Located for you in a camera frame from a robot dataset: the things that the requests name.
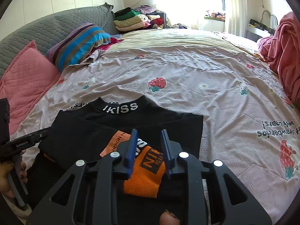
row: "striped pillow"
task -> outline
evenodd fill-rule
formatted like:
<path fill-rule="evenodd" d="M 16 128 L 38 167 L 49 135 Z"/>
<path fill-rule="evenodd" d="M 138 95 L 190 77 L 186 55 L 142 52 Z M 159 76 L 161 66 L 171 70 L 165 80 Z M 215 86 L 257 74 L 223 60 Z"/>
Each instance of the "striped pillow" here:
<path fill-rule="evenodd" d="M 86 23 L 53 46 L 45 56 L 63 71 L 68 65 L 80 64 L 93 48 L 109 43 L 109 34 L 97 25 Z"/>

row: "black gripper frame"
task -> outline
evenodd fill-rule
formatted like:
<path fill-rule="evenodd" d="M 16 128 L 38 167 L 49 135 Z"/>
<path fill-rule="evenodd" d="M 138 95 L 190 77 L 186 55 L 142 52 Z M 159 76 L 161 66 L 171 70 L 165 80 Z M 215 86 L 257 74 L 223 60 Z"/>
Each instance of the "black gripper frame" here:
<path fill-rule="evenodd" d="M 180 224 L 207 225 L 208 208 L 204 197 L 203 179 L 206 179 L 212 225 L 272 225 L 272 221 L 254 196 L 220 160 L 201 162 L 184 152 L 179 143 L 170 141 L 166 130 L 161 132 L 161 144 L 166 173 L 172 180 L 183 179 L 187 200 Z M 92 225 L 117 225 L 115 180 L 127 180 L 133 170 L 137 146 L 137 131 L 118 146 L 117 152 L 105 155 L 101 160 L 86 163 L 77 161 L 51 188 L 29 216 L 26 225 L 83 225 L 91 215 Z M 78 200 L 85 189 L 87 204 L 90 189 L 85 179 L 96 178 L 92 211 L 78 215 Z M 54 201 L 55 195 L 72 180 L 66 204 Z"/>

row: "pillow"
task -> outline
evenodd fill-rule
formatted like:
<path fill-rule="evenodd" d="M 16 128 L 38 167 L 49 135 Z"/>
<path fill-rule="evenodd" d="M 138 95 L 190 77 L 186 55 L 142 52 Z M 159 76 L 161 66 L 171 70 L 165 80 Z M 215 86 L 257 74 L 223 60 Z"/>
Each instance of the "pillow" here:
<path fill-rule="evenodd" d="M 68 65 L 80 64 L 93 48 L 109 43 L 109 34 L 97 25 L 86 23 L 53 46 L 46 57 L 62 71 Z"/>
<path fill-rule="evenodd" d="M 7 98 L 10 105 L 10 134 L 17 131 L 59 76 L 57 68 L 37 50 L 34 41 L 16 55 L 0 80 L 0 98 Z"/>

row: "white curtain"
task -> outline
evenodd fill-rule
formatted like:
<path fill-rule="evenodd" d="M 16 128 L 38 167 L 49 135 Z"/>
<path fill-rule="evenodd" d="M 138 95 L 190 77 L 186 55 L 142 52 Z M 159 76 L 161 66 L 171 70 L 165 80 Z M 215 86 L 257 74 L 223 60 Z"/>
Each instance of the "white curtain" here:
<path fill-rule="evenodd" d="M 204 19 L 204 9 L 200 0 L 153 0 L 157 9 L 164 11 L 168 25 L 185 24 L 198 29 L 198 23 Z"/>
<path fill-rule="evenodd" d="M 225 32 L 244 37 L 247 27 L 247 0 L 225 0 Z"/>

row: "black device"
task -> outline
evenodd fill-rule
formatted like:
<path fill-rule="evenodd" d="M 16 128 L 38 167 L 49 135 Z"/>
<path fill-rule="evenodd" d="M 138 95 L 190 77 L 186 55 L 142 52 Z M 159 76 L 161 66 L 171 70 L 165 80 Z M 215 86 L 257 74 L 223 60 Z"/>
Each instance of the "black device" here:
<path fill-rule="evenodd" d="M 20 153 L 45 138 L 49 128 L 38 130 L 10 141 L 9 116 L 10 107 L 7 98 L 0 99 L 0 162 L 7 160 L 14 162 L 14 168 L 7 174 L 7 179 L 18 205 L 23 207 L 27 204 L 28 191 L 19 177 L 22 161 Z"/>
<path fill-rule="evenodd" d="M 26 224 L 78 225 L 90 219 L 91 225 L 117 225 L 115 183 L 130 178 L 137 139 L 137 130 L 133 129 L 130 139 L 122 142 L 117 151 L 95 162 L 78 160 L 39 202 Z M 208 224 L 202 181 L 206 179 L 213 225 L 272 225 L 263 207 L 222 161 L 199 161 L 184 152 L 179 143 L 170 141 L 166 130 L 161 132 L 161 144 L 168 177 L 185 183 L 187 199 L 180 224 Z M 94 191 L 87 185 L 91 178 L 96 178 Z M 61 203 L 57 195 L 66 185 L 70 192 Z M 90 202 L 92 211 L 87 210 Z"/>

